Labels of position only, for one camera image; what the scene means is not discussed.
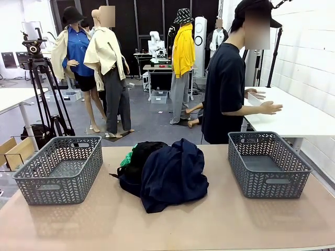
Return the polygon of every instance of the gray trousers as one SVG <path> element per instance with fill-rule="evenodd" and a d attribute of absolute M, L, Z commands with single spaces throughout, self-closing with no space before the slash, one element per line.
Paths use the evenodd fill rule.
<path fill-rule="evenodd" d="M 117 114 L 125 131 L 131 129 L 129 93 L 125 80 L 120 80 L 117 67 L 103 76 L 107 101 L 107 132 L 117 133 Z"/>
<path fill-rule="evenodd" d="M 189 72 L 184 73 L 180 78 L 176 78 L 176 74 L 172 72 L 171 99 L 173 118 L 170 124 L 177 124 L 180 119 L 189 118 L 189 115 L 186 114 L 186 109 L 188 109 L 188 87 Z"/>

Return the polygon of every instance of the yellow jacket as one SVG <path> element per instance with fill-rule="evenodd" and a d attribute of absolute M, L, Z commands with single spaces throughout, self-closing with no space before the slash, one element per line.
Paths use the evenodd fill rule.
<path fill-rule="evenodd" d="M 195 46 L 192 38 L 193 25 L 181 27 L 174 39 L 173 68 L 176 78 L 190 71 L 195 62 Z"/>

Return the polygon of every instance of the beige jacket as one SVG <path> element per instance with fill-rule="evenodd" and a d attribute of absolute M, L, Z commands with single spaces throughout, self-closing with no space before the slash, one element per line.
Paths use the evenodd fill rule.
<path fill-rule="evenodd" d="M 126 78 L 119 43 L 113 31 L 97 27 L 86 50 L 84 64 L 105 75 L 117 64 L 120 80 Z"/>
<path fill-rule="evenodd" d="M 74 74 L 71 71 L 70 67 L 67 66 L 64 69 L 62 66 L 62 63 L 68 53 L 68 40 L 69 40 L 68 28 L 69 26 L 66 26 L 65 29 L 58 35 L 55 45 L 51 51 L 52 68 L 53 68 L 55 76 L 59 79 L 65 79 L 64 74 L 66 74 L 70 78 L 74 78 Z M 90 34 L 82 27 L 80 27 L 80 29 L 84 30 L 88 39 L 91 40 Z M 98 72 L 94 72 L 94 77 L 95 77 L 95 82 L 97 83 L 98 91 L 104 90 L 100 88 L 100 86 L 104 86 L 104 84 Z"/>

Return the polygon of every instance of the black bag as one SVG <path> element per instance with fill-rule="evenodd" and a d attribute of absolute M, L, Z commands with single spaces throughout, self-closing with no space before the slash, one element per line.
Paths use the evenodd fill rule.
<path fill-rule="evenodd" d="M 159 150 L 167 146 L 164 142 L 142 142 L 138 143 L 137 146 L 132 150 L 132 156 L 130 163 L 117 169 L 117 175 L 111 174 L 113 177 L 120 178 L 124 177 L 136 184 L 141 184 L 142 170 L 148 157 L 154 151 Z"/>
<path fill-rule="evenodd" d="M 52 139 L 52 136 L 51 136 L 52 134 L 51 134 L 51 130 L 49 127 L 45 126 L 46 132 L 44 132 L 43 124 L 32 124 L 31 128 L 35 136 L 38 149 L 41 149 Z M 23 133 L 21 134 L 21 140 L 24 140 L 27 137 L 28 137 L 28 132 L 27 132 L 26 127 L 24 126 Z"/>

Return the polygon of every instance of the plastic bin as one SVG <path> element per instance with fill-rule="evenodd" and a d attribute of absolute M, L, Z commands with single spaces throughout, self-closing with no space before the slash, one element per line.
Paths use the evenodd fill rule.
<path fill-rule="evenodd" d="M 151 93 L 152 104 L 166 104 L 167 99 L 168 99 L 167 90 L 154 90 Z"/>
<path fill-rule="evenodd" d="M 312 168 L 274 132 L 229 133 L 228 160 L 247 198 L 300 198 Z"/>
<path fill-rule="evenodd" d="M 103 163 L 101 137 L 57 137 L 13 176 L 29 205 L 82 203 Z"/>

